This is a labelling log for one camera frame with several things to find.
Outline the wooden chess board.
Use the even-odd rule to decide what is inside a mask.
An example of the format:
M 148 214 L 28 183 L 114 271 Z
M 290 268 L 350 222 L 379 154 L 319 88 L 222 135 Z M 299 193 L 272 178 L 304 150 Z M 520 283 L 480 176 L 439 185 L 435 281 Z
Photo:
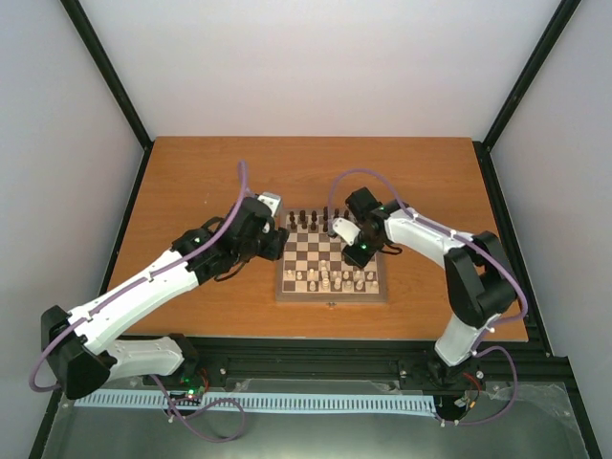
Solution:
M 284 223 L 283 209 L 279 214 L 279 223 L 287 228 Z M 335 306 L 339 303 L 384 304 L 387 301 L 386 271 L 383 256 L 379 253 L 371 259 L 364 268 L 347 265 L 342 257 L 342 249 L 345 243 L 337 236 L 330 236 L 328 232 L 294 232 L 290 235 L 285 245 L 281 259 L 277 262 L 275 298 L 283 302 L 310 302 Z M 320 289 L 319 263 L 327 260 L 330 273 L 330 291 L 323 292 Z M 331 275 L 333 271 L 341 274 L 342 285 L 340 292 L 332 290 Z M 353 272 L 363 272 L 363 290 L 354 290 Z M 379 292 L 369 294 L 365 287 L 365 275 L 367 272 L 376 272 L 379 282 Z M 317 289 L 309 290 L 309 283 L 315 281 Z

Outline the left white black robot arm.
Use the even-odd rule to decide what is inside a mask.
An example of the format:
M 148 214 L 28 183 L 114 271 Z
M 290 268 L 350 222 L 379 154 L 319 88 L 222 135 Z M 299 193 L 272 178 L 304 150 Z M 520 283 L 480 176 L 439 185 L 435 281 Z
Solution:
M 151 265 L 106 294 L 70 311 L 57 305 L 45 311 L 41 347 L 57 388 L 78 400 L 133 376 L 192 383 L 199 362 L 184 336 L 127 341 L 120 335 L 171 299 L 233 278 L 254 258 L 280 259 L 289 237 L 275 224 L 281 204 L 280 196 L 268 192 L 246 197 L 226 217 L 186 231 Z

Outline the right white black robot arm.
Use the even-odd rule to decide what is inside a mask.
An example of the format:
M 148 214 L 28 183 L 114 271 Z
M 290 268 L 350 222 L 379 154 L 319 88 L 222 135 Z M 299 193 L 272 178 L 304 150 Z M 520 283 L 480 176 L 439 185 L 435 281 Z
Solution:
M 342 256 L 348 264 L 362 269 L 385 248 L 408 248 L 444 270 L 451 316 L 425 368 L 433 384 L 450 385 L 484 336 L 522 297 L 500 240 L 489 231 L 473 235 L 449 229 L 402 201 L 383 204 L 366 187 L 351 193 L 345 204 L 348 210 L 343 216 L 334 213 L 330 231 L 345 243 Z

